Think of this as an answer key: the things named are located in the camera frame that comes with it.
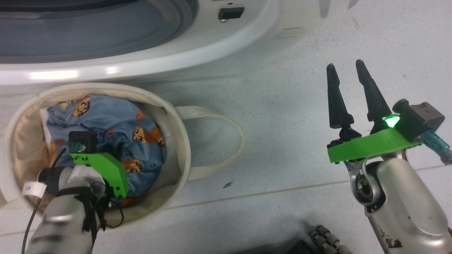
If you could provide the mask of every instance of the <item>grout line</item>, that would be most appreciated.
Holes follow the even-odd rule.
[[[436,169],[436,168],[441,168],[441,167],[445,167],[445,166],[444,165],[437,165],[437,166],[432,166],[432,167],[415,169],[415,171],[416,172],[417,171],[424,171],[424,170]],[[180,205],[180,206],[175,206],[175,207],[169,207],[167,209],[164,209],[163,211],[169,211],[169,210],[174,210],[174,209],[179,209],[179,208],[184,208],[184,207],[193,207],[193,206],[198,206],[198,205],[204,205],[204,204],[210,204],[210,203],[221,202],[221,201],[228,201],[228,200],[234,200],[234,199],[263,196],[263,195],[273,194],[273,193],[289,192],[289,191],[294,191],[294,190],[322,187],[322,186],[328,186],[328,185],[333,185],[333,184],[349,183],[349,182],[350,182],[350,180],[343,180],[343,181],[336,181],[336,182],[330,182],[330,183],[320,183],[320,184],[307,185],[307,186],[301,186],[301,187],[295,187],[295,188],[288,188],[288,189],[260,192],[260,193],[254,193],[254,194],[248,194],[248,195],[242,195],[242,196],[235,196],[235,197],[230,197],[230,198],[221,198],[221,199],[215,199],[215,200],[211,200],[211,201],[203,201],[203,202],[191,203],[191,204]],[[2,237],[2,236],[9,236],[9,235],[19,235],[19,234],[25,234],[25,231],[0,234],[0,237]]]

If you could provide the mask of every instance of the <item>white tag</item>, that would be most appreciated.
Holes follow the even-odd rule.
[[[44,192],[46,191],[47,185],[39,182],[26,182],[24,184],[24,188],[22,189],[22,196],[32,195],[38,198],[42,198],[44,196]]]

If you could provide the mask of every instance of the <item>clothing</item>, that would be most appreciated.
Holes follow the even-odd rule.
[[[68,152],[69,132],[95,132],[98,152],[110,152],[113,156],[119,152],[127,173],[127,197],[137,200],[151,188],[165,162],[165,141],[158,126],[137,104],[123,98],[89,94],[82,100],[50,106],[47,112],[51,161],[63,148],[67,149],[57,166],[74,166]]]

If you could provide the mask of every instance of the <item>robotic hand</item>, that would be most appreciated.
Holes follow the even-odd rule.
[[[54,198],[25,254],[91,253],[97,232],[108,226],[104,215],[111,198],[125,197],[128,192],[124,166],[108,153],[95,153],[95,134],[70,132],[69,143],[76,166],[52,167],[39,174],[39,181],[46,179],[47,192]]]
[[[452,253],[452,231],[444,211],[408,163],[405,149],[425,144],[448,165],[452,152],[435,131],[444,116],[429,103],[409,105],[398,101],[393,115],[362,60],[356,61],[364,86],[370,122],[369,136],[351,128],[333,64],[327,67],[330,127],[341,128],[339,139],[328,146],[332,163],[344,162],[352,193],[364,206],[364,214],[385,254]],[[381,158],[368,163],[369,159]]]

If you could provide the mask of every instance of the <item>washing machine door glass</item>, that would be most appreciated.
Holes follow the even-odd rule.
[[[183,33],[196,0],[0,1],[0,63],[116,56],[156,47]]]

